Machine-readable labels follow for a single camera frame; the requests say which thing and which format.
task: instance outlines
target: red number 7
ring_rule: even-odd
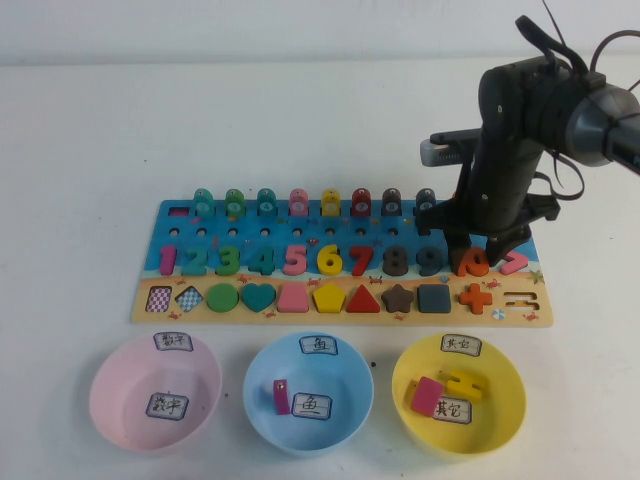
[[[367,270],[369,266],[369,262],[373,258],[373,248],[372,247],[351,247],[349,250],[349,255],[351,258],[357,258],[353,270],[351,271],[351,275],[354,277],[361,277],[364,272]]]

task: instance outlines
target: teal heart block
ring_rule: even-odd
[[[276,299],[276,289],[265,283],[256,285],[247,283],[242,289],[242,301],[254,312],[261,312]]]

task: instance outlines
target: blue bowl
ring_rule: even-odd
[[[291,413],[278,415],[274,380],[287,380]],[[244,379],[244,407],[262,437],[279,449],[313,457],[334,450],[364,424],[373,378],[362,355],[318,332],[287,335],[253,359]]]

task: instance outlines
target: number peg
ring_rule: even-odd
[[[213,195],[205,188],[199,188],[196,190],[196,193],[193,194],[193,205],[198,217],[211,218],[216,214]]]
[[[258,192],[258,215],[263,217],[278,215],[276,194],[270,188],[263,188]]]
[[[351,195],[351,216],[371,216],[371,193],[366,188],[358,188]]]
[[[416,211],[436,206],[436,195],[430,188],[423,188],[416,195]]]
[[[329,188],[322,192],[322,216],[340,216],[340,193],[337,190]]]
[[[224,197],[224,206],[228,217],[244,217],[247,212],[244,204],[244,195],[235,188],[227,191]]]
[[[289,215],[292,217],[309,216],[309,195],[301,188],[291,190],[289,195]]]
[[[383,217],[402,215],[402,198],[397,188],[387,188],[382,194],[382,209],[380,214]]]

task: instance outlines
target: table surface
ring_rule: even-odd
[[[639,60],[601,65],[630,85]],[[417,338],[446,330],[433,327],[329,329],[377,366],[368,422],[325,457],[281,454],[241,402],[256,352],[300,327],[186,329],[217,354],[228,397],[206,438],[176,456],[121,451],[88,415],[100,364],[158,328],[129,316],[161,200],[200,186],[218,198],[232,186],[315,198],[328,186],[407,197],[429,186],[446,197],[457,168],[422,167],[418,145],[478,126],[478,80],[507,61],[0,69],[0,478],[640,477],[640,179],[617,165],[583,168],[584,197],[533,226],[556,324],[465,329],[503,350],[527,387],[527,419],[498,452],[444,463],[405,434],[391,374]]]

